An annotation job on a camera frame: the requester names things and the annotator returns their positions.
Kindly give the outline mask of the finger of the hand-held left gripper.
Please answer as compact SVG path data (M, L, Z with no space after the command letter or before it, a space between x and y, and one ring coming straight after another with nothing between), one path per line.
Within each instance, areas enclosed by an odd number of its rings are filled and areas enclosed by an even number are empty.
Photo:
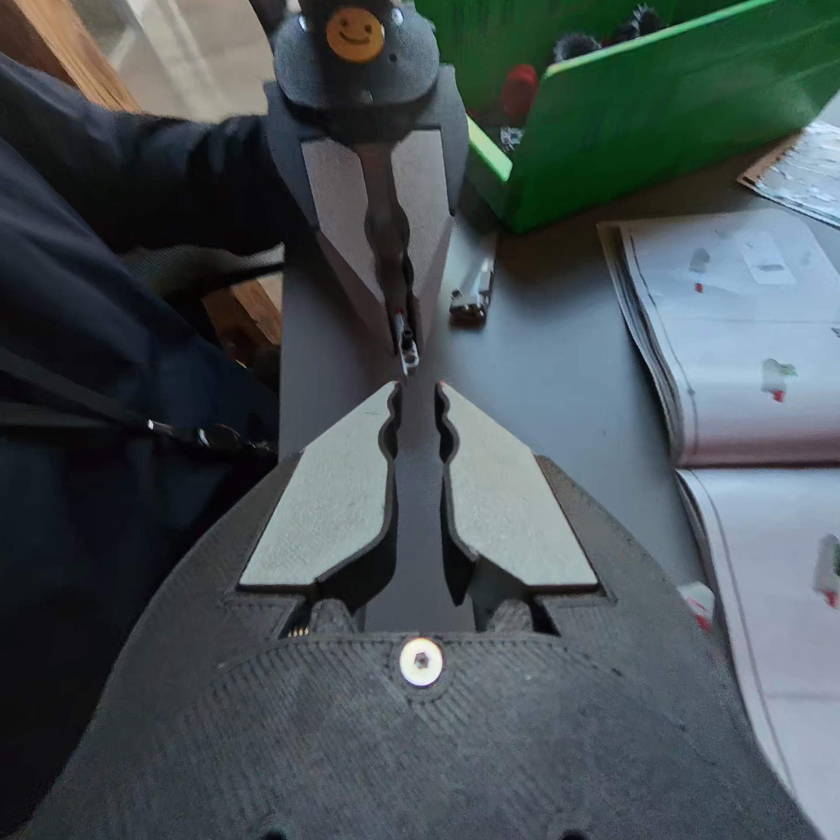
M416 331L428 338L438 311L455 218L448 203L445 159L438 129L411 132L392 152L396 200L408 222L407 257L413 271Z
M316 238L341 288L361 319L385 319L365 219L368 196L358 155L335 140L301 145L314 202Z

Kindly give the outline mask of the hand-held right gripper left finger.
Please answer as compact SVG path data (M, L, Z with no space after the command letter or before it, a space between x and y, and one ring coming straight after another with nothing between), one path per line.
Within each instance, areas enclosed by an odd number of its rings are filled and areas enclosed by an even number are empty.
M335 587L383 544L402 396L386 383L301 451L239 587Z

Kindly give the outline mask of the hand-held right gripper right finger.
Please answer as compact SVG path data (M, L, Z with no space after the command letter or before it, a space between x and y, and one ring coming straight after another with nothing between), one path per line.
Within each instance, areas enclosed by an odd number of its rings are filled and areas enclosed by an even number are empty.
M465 587L479 571L514 587L598 587L530 447L446 382L436 385L435 412L444 524Z

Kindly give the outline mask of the grey lego beam red pin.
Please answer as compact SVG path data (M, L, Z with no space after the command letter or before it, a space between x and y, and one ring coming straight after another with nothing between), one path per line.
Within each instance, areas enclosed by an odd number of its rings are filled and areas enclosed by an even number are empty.
M408 380L419 365L419 351L414 331L402 309L396 309L392 315L392 331L395 352L400 363L402 377Z

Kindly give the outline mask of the person's left forearm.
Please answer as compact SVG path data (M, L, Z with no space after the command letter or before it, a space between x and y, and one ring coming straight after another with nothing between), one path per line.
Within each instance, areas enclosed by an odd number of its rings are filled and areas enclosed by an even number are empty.
M249 256L286 241L295 204L266 119L110 110L1 55L2 143L117 253L198 246Z

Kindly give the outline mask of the small grey lego assembly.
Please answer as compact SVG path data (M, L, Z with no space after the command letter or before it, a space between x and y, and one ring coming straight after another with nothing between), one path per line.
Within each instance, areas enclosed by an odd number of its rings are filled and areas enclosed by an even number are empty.
M480 329L487 324L497 261L497 234L484 237L475 264L450 295L448 322L451 326Z

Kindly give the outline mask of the red lego wheel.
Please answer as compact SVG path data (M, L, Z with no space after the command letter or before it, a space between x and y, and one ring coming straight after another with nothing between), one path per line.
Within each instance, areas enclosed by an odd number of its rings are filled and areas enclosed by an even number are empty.
M504 124L521 127L528 119L539 87L539 75L530 64L517 64L509 69L499 95Z

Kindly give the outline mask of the black lego gear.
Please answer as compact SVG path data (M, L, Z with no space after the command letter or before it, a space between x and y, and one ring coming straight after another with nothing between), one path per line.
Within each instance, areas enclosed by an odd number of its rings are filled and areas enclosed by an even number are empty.
M612 31L608 38L603 40L602 46L615 46L636 40L657 33L667 28L667 26L668 24L655 7L640 3Z
M559 64L590 55L602 48L602 42L592 35L573 32L562 36L552 47L553 63Z

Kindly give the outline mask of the clear plastic bag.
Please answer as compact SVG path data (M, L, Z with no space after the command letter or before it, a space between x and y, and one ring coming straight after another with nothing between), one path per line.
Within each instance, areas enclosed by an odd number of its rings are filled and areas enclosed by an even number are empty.
M712 590L700 581L693 581L677 586L677 591L699 626L705 633L711 634L716 605Z

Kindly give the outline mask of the green plastic bin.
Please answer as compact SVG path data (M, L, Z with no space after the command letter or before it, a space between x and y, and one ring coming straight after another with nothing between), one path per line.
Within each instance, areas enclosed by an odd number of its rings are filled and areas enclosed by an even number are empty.
M603 42L638 4L667 28L553 63L562 36ZM471 118L469 182L518 234L783 138L838 91L838 1L415 5ZM499 95L517 64L539 87L511 127Z

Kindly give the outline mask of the open instruction booklet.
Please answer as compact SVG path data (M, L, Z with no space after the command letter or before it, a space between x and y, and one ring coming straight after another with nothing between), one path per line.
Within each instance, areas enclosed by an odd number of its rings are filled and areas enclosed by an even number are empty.
M838 838L838 272L775 209L597 232L754 734Z

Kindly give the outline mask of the printed paper sheet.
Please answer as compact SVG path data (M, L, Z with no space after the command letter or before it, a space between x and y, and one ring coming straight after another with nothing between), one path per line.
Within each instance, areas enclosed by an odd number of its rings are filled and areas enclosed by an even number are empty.
M737 182L766 200L839 228L839 128L812 122L754 162Z

